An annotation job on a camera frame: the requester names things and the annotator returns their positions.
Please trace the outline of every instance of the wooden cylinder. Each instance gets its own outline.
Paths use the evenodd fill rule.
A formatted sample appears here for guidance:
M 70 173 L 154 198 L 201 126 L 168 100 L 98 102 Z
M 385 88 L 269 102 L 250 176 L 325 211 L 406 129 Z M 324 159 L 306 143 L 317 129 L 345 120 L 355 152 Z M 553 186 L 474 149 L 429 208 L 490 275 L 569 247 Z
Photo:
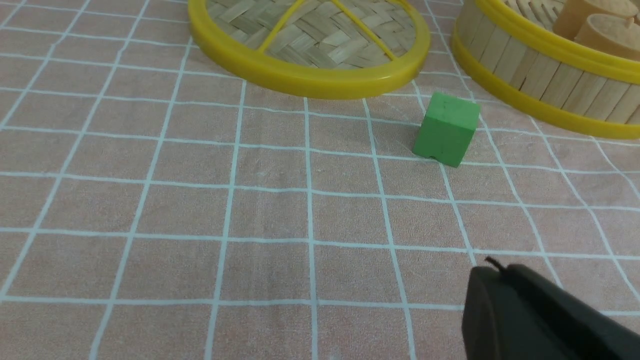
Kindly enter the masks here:
M 575 42 L 613 56 L 640 61 L 640 26 L 634 24 L 633 18 L 590 15 Z
M 553 31 L 573 41 L 587 18 L 595 13 L 628 19 L 638 14 L 638 7 L 630 0 L 567 0 L 554 23 Z

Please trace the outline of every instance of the bamboo steamer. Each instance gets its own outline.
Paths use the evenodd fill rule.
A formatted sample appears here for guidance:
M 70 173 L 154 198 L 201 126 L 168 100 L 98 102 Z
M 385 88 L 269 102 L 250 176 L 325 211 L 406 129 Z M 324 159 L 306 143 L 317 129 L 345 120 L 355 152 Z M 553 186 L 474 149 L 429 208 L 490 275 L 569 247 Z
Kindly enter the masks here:
M 564 6 L 467 0 L 452 35 L 454 57 L 487 91 L 542 121 L 586 135 L 640 138 L 640 62 L 629 60 L 636 53 L 612 56 L 600 52 L 612 47 L 596 51 L 556 36 Z
M 573 40 L 587 18 L 595 13 L 628 19 L 638 14 L 638 7 L 630 0 L 567 0 L 554 23 L 553 31 Z
M 603 53 L 640 61 L 640 26 L 634 24 L 633 18 L 590 15 L 575 42 Z

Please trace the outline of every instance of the bamboo steamer basket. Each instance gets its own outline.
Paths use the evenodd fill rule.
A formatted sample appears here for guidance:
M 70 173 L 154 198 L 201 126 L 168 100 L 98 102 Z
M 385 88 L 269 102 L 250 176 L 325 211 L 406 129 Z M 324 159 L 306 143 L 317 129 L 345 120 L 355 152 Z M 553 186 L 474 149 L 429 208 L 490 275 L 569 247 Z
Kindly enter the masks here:
M 587 18 L 575 42 L 603 53 L 640 61 L 640 26 L 634 18 L 593 14 Z
M 229 72 L 320 99 L 396 90 L 420 72 L 430 35 L 406 0 L 189 0 L 194 41 Z
M 539 120 L 603 138 L 640 138 L 640 62 L 553 33 L 553 0 L 466 0 L 452 34 L 465 72 Z

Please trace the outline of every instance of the yellow plastic ring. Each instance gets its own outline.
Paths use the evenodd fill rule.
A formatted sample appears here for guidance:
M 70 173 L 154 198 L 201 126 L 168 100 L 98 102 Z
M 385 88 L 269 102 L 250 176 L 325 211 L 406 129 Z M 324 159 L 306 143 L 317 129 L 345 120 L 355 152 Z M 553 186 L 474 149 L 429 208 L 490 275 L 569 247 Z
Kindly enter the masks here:
M 640 125 L 625 125 L 583 117 L 556 108 L 518 91 L 482 66 L 464 47 L 454 27 L 451 51 L 467 74 L 480 86 L 514 108 L 563 129 L 611 139 L 640 138 Z
M 401 88 L 418 76 L 429 52 L 431 35 L 424 19 L 406 0 L 403 6 L 413 20 L 413 47 L 401 57 L 366 69 L 312 69 L 287 63 L 236 42 L 209 17 L 207 0 L 189 0 L 193 40 L 202 52 L 227 71 L 259 86 L 316 99 L 361 99 Z

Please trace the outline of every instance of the bamboo steamer lid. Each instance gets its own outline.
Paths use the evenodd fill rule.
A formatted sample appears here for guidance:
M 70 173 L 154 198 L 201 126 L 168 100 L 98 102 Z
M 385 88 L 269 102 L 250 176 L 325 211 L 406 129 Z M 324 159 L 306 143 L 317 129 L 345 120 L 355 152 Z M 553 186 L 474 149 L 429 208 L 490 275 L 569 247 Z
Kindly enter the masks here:
M 633 18 L 593 14 L 587 18 L 575 42 L 603 53 L 640 61 L 640 25 Z
M 341 0 L 393 55 L 415 42 L 406 10 L 387 0 Z M 258 49 L 294 0 L 208 0 L 214 23 L 235 41 Z M 374 39 L 331 0 L 306 0 L 264 50 L 268 56 L 311 68 L 362 69 L 392 61 Z
M 630 0 L 567 0 L 554 23 L 553 31 L 573 40 L 587 18 L 596 13 L 628 19 L 638 14 L 638 6 Z

